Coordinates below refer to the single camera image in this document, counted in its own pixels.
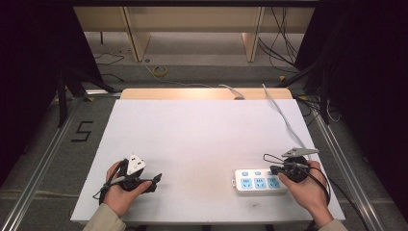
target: floor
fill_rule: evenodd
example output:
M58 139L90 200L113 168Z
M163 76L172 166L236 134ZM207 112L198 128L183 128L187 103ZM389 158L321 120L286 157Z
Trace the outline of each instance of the floor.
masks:
M269 56L258 47L254 63L248 63L244 55L242 38L239 34L209 33L155 33L152 35L143 62L135 63L129 50L127 36L121 33L104 33L104 42L100 42L99 33L86 33L89 45L100 64L99 68L105 83L117 89L153 88L153 87L187 87L186 84L202 84L217 87L218 84L231 84L232 87L257 87L268 81L270 86L279 83L281 77L293 75L285 70L294 71L286 63L272 61L280 70L273 68ZM261 34L262 40L271 44L276 35ZM290 35L291 43L298 49L302 35ZM278 40L275 50L289 59L282 39ZM154 66L168 67L168 74L162 79L154 78L146 68ZM293 95L301 94L304 81L300 81L290 90ZM85 84L88 90L96 89ZM23 219L18 222L18 230L82 230L81 224L71 222L70 215L75 208L76 200L87 177L89 167L98 148L110 111L116 97L94 97L87 101L69 98L71 114L65 130L57 128L59 111L58 102L50 104L42 123L38 127L23 155L15 165L9 179L0 189L0 220L7 220L19 196L25 191L30 179L38 172L38 164L48 153L53 156L47 163L46 172L39 178L40 184L28 207L23 210ZM328 175L340 185L349 196L353 194L344 174L333 154L335 150L323 135L319 117L309 114L309 108L299 104L305 114L305 123L315 145L320 150L320 158ZM399 213L392 199L381 186L370 164L364 161L358 143L343 120L336 121L339 113L332 114L329 129L341 147L347 162L352 169L362 191L372 205L380 222L378 230L408 230L408 225ZM80 139L76 130L81 121L92 121L84 124L83 130L90 130L87 142L72 142ZM350 203L342 193L333 188L344 210L344 224L349 230L364 230L362 221L353 211ZM275 230L303 230L307 223L276 224ZM147 230L201 230L200 226L149 226ZM211 230L265 230L263 225L216 225Z

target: white power strip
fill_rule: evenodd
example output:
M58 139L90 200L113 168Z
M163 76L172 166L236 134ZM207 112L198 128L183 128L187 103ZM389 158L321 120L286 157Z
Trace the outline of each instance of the white power strip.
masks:
M288 188L270 169L238 169L232 185L238 193L253 195L283 194Z

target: gray floor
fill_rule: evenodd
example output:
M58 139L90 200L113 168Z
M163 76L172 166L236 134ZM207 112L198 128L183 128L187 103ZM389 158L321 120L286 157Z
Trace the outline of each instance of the gray floor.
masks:
M292 75L273 68L269 63L268 56L263 54L260 49L257 52L255 62L249 64L245 59L241 37L238 34L155 34L149 42L144 61L137 64L133 62L132 54L127 48L128 43L125 35L104 33L104 44L99 43L99 33L87 33L87 36L95 56L111 52L124 56L120 62L110 65L102 64L113 62L117 60L117 57L106 55L103 59L97 59L101 63L99 66L101 73L114 74L124 79L124 82L120 82L113 76L103 76L108 85L117 89L188 87L159 82L151 76L145 65L150 68L156 65L166 65L168 74L160 80L182 84L204 84L214 88L218 84L226 84L234 88L260 87L263 83L272 87L279 83L279 76L290 77ZM271 41L272 35L263 35L263 38L265 41ZM293 35L291 38L293 38L293 43L298 46L302 35ZM280 53L285 53L282 43L277 49L280 49ZM291 69L283 63L276 62L274 64ZM302 82L304 81L290 87L293 94L301 93ZM87 89L96 89L92 85L85 84L85 86ZM114 97L95 97L92 101L74 99L74 103L68 102L69 105L78 105L78 108L18 230L82 230L82 225L69 220L70 215L75 208L78 195L87 177L115 100ZM301 104L299 107L304 114L308 113L306 107ZM19 193L24 190L46 152L48 144L57 132L58 112L57 102L51 103L49 110L38 126L36 135L33 136L28 146L27 153L21 156L10 177L2 186L0 191L0 220L2 222L6 220L8 213L18 199ZM305 123L309 124L308 128L315 146L320 150L320 158L327 174L346 193L350 194L314 116L308 115L304 119ZM92 124L86 124L83 127L84 130L91 131L89 139L87 142L72 142L74 139L84 137L82 134L75 133L81 121L93 121ZM408 230L406 221L382 187L370 164L363 161L359 146L346 124L342 120L332 121L330 127L385 230ZM349 230L364 230L362 222L344 195L336 188L333 189L344 209L346 227ZM303 230L307 223L276 224L274 226L275 230ZM201 229L199 226L150 226L148 230ZM213 226L212 230L265 230L265 227L262 225L217 225Z

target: socket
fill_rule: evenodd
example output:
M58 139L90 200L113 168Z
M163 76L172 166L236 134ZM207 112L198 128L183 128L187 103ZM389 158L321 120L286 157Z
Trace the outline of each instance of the socket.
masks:
M247 195L274 195L283 194L288 188L272 175L269 168L265 169L238 169L232 185L238 193Z

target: person's left hand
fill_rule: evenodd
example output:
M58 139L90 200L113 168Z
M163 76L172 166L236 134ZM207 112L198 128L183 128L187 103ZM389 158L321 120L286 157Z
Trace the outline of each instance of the person's left hand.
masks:
M106 180L109 180L109 177L112 175L112 173L114 173L115 168L117 167L117 165L119 165L119 163L120 162L114 163L108 169L108 172L106 174ZM123 190L119 185L111 186L106 192L103 203L111 207L111 209L114 210L114 212L121 218L126 215L133 200L140 194L142 194L145 190L147 190L151 184L152 184L151 181L143 182L137 188L130 192Z

